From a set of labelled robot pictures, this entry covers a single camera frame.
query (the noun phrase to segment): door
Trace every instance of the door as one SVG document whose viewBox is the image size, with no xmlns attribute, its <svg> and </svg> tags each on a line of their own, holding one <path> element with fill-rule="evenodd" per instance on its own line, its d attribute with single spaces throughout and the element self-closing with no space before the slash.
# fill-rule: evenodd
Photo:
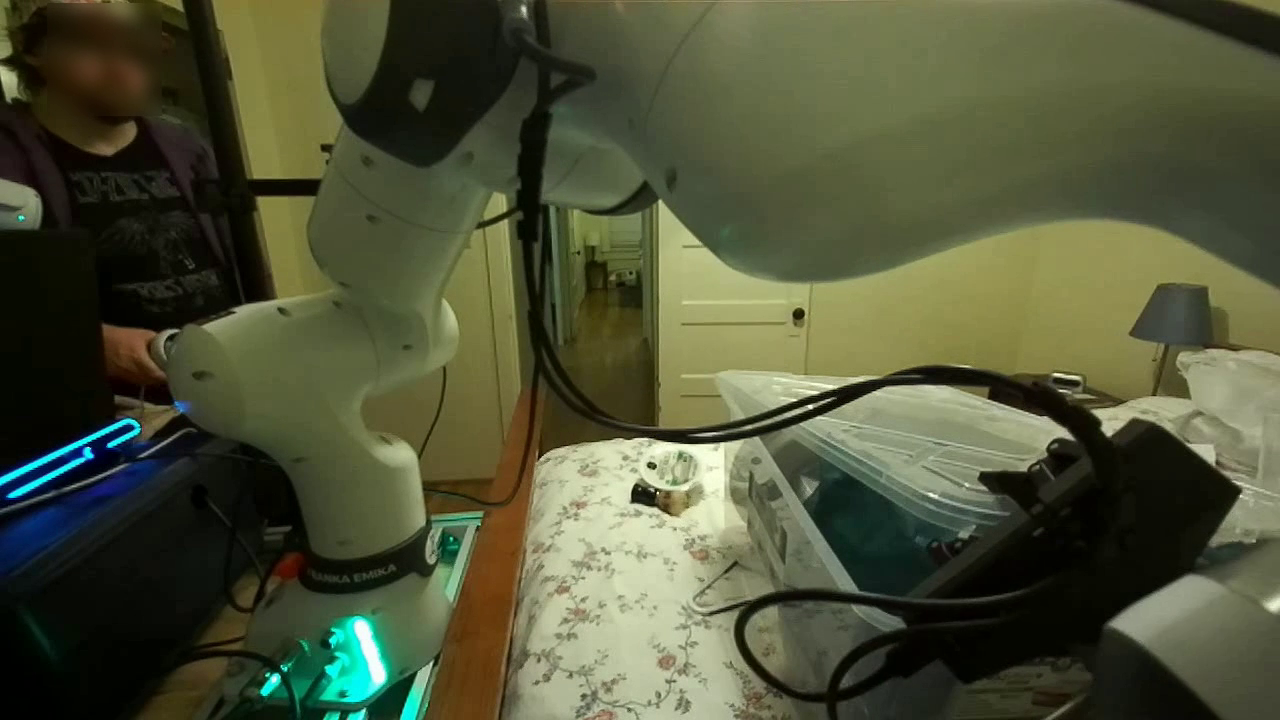
<svg viewBox="0 0 1280 720">
<path fill-rule="evenodd" d="M 723 422 L 716 371 L 805 371 L 809 285 L 733 272 L 661 209 L 661 422 Z"/>
</svg>

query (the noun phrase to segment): robotic arm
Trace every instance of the robotic arm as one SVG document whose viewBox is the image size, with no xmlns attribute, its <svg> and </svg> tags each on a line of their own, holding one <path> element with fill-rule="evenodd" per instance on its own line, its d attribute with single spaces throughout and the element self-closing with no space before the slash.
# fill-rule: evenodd
<svg viewBox="0 0 1280 720">
<path fill-rule="evenodd" d="M 450 272 L 483 199 L 520 190 L 549 75 L 594 75 L 549 108 L 549 205 L 655 194 L 755 276 L 1114 217 L 1280 281 L 1280 61 L 1133 0 L 331 0 L 324 73 L 349 128 L 314 257 L 336 294 L 170 343 L 191 422 L 295 484 L 309 572 L 248 643 L 295 655 L 309 710 L 366 710 L 441 649 L 421 463 L 360 405 L 450 364 Z M 375 649 L 342 679 L 304 649 L 336 629 Z"/>
</svg>

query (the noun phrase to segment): beige wall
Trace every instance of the beige wall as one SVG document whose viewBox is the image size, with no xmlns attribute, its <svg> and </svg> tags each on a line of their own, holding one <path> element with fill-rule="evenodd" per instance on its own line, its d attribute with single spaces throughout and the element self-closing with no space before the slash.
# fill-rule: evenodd
<svg viewBox="0 0 1280 720">
<path fill-rule="evenodd" d="M 1280 294 L 1249 272 L 1151 229 L 1050 224 L 816 285 L 809 371 L 1066 367 L 1146 391 L 1156 347 L 1128 341 L 1128 326 L 1159 281 L 1209 285 L 1226 343 L 1280 347 Z"/>
<path fill-rule="evenodd" d="M 597 244 L 613 272 L 640 272 L 640 217 L 571 217 L 580 244 Z"/>
</svg>

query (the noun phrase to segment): doorway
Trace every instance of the doorway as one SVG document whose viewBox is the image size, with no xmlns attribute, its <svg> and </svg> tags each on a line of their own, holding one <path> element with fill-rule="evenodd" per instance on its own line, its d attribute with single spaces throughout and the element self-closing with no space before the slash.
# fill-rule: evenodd
<svg viewBox="0 0 1280 720">
<path fill-rule="evenodd" d="M 655 209 L 634 217 L 554 211 L 554 338 L 569 375 L 625 422 L 655 417 Z M 545 446 L 617 438 L 549 402 Z"/>
</svg>

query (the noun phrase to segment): floral bedsheet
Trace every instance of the floral bedsheet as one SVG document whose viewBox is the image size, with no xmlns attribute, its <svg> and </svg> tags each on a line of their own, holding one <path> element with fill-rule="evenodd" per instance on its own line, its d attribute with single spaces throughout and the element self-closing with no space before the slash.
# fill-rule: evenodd
<svg viewBox="0 0 1280 720">
<path fill-rule="evenodd" d="M 510 720 L 788 720 L 733 643 L 733 613 L 769 591 L 740 514 L 723 493 L 723 447 L 696 454 L 705 499 L 682 518 L 634 505 L 652 442 L 549 454 L 530 510 Z M 752 629 L 777 655 L 777 629 Z"/>
</svg>

